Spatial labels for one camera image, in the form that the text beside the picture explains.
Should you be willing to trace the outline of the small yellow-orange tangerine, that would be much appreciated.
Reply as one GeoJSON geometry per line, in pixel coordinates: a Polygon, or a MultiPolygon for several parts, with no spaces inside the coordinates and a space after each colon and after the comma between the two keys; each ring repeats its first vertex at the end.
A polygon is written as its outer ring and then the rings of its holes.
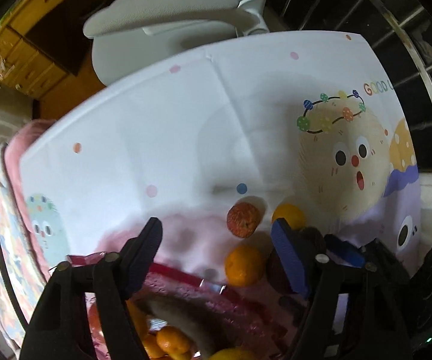
{"type": "Polygon", "coordinates": [[[275,208],[271,222],[274,223],[277,219],[284,219],[292,230],[300,230],[307,225],[305,213],[291,203],[281,203],[275,208]]]}

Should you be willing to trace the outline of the orange tangerine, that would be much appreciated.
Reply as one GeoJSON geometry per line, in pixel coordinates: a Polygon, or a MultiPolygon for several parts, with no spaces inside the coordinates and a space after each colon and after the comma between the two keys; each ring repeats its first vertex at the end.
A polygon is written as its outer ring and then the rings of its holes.
{"type": "Polygon", "coordinates": [[[226,256],[224,271],[230,286],[254,286],[265,273],[265,255],[250,244],[239,244],[226,256]]]}

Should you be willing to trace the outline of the red lychee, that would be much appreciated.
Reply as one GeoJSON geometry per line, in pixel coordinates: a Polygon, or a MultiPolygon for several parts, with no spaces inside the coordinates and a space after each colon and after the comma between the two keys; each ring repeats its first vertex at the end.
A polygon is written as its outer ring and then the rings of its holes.
{"type": "Polygon", "coordinates": [[[227,229],[239,238],[249,238],[261,222],[260,211],[251,203],[238,202],[226,215],[227,229]]]}

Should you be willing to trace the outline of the dark brown overripe banana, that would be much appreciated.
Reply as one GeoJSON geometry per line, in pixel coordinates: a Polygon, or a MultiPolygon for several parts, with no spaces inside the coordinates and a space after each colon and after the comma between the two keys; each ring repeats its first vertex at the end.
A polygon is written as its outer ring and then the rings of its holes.
{"type": "Polygon", "coordinates": [[[226,334],[218,319],[204,306],[175,297],[152,295],[136,301],[143,311],[165,320],[193,339],[203,359],[228,347],[226,334]]]}

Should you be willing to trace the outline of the red apple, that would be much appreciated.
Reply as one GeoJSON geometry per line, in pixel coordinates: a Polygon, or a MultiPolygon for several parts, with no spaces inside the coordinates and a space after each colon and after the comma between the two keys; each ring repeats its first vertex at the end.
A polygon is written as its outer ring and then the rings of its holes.
{"type": "Polygon", "coordinates": [[[93,302],[91,306],[89,306],[88,323],[93,338],[98,342],[103,342],[104,335],[102,334],[102,325],[95,302],[93,302]]]}

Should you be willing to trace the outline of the pastel patterned blanket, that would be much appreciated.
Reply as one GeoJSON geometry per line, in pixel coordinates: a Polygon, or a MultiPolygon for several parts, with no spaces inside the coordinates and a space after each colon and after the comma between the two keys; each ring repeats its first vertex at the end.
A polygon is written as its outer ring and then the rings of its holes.
{"type": "MultiPolygon", "coordinates": [[[[40,272],[29,232],[16,204],[4,162],[5,149],[6,145],[0,145],[0,246],[16,300],[25,320],[30,320],[46,286],[46,279],[40,272]]],[[[10,301],[1,269],[0,332],[9,347],[18,353],[25,330],[10,301]]]]}

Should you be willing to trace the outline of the small tangerine far left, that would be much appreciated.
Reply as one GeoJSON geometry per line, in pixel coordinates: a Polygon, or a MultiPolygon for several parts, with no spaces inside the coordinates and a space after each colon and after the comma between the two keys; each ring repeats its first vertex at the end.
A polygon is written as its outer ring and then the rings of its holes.
{"type": "Polygon", "coordinates": [[[143,340],[142,344],[150,359],[161,359],[167,354],[159,347],[155,335],[148,334],[143,340]]]}

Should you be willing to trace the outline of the large orange with stem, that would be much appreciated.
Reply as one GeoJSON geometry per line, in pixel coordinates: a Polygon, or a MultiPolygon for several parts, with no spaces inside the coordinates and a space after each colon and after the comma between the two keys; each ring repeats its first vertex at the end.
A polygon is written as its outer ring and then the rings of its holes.
{"type": "Polygon", "coordinates": [[[165,326],[156,334],[159,348],[168,355],[183,355],[192,348],[192,340],[180,329],[165,326]]]}

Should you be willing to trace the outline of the yellow pear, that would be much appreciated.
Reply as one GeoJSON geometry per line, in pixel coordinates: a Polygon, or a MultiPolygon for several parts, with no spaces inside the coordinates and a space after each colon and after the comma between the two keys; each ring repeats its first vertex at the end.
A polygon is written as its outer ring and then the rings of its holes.
{"type": "Polygon", "coordinates": [[[209,360],[257,360],[257,356],[244,348],[222,349],[209,357],[209,360]]]}

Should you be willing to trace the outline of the cartoon printed tablecloth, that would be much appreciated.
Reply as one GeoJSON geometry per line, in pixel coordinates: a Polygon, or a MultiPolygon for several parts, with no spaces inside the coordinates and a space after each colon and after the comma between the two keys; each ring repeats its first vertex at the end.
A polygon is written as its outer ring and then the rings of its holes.
{"type": "Polygon", "coordinates": [[[223,282],[227,212],[281,203],[418,265],[421,188],[387,72],[354,33],[284,32],[202,46],[114,82],[44,132],[20,162],[30,228],[50,267],[119,250],[161,220],[157,261],[223,282]]]}

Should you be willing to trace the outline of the metal window bars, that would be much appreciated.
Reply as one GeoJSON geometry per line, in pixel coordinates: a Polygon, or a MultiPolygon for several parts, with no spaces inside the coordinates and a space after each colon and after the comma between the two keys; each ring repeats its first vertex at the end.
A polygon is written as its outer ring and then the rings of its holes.
{"type": "Polygon", "coordinates": [[[409,121],[420,169],[432,172],[432,14],[420,0],[269,0],[286,29],[363,36],[409,121]]]}

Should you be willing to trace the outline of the grey office chair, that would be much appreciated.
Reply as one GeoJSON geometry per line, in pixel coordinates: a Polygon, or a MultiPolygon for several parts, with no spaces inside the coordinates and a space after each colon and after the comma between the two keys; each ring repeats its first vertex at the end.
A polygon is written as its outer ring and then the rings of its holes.
{"type": "Polygon", "coordinates": [[[88,18],[92,63],[103,85],[184,51],[268,33],[265,0],[115,0],[88,18]]]}

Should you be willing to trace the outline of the wooden desk with drawers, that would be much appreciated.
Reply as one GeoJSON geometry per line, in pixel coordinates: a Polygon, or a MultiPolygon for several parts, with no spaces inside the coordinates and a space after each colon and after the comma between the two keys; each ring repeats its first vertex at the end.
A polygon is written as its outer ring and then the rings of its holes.
{"type": "Polygon", "coordinates": [[[41,99],[76,77],[91,48],[85,21],[114,0],[17,0],[0,20],[0,84],[41,99]]]}

